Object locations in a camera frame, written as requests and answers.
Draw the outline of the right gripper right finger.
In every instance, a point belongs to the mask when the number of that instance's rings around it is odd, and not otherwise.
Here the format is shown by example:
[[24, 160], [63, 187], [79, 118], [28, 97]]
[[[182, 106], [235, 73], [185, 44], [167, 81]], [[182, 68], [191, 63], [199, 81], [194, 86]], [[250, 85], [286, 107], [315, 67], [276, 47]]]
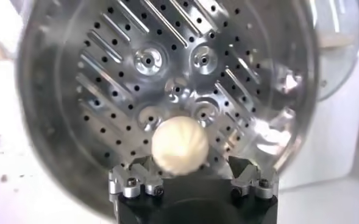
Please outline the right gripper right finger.
[[233, 178], [231, 196], [234, 200], [254, 194], [261, 200], [278, 196], [279, 181], [275, 169], [261, 169], [248, 159], [229, 156]]

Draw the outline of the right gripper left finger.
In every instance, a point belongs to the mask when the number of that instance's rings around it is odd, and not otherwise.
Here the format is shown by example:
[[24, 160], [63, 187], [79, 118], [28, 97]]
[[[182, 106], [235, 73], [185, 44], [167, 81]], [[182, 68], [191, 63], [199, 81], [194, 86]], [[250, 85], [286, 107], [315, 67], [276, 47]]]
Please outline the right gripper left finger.
[[163, 180], [149, 170], [151, 156], [136, 158], [129, 165], [117, 165], [109, 171], [109, 198], [122, 195], [137, 198], [141, 194], [161, 197], [164, 194]]

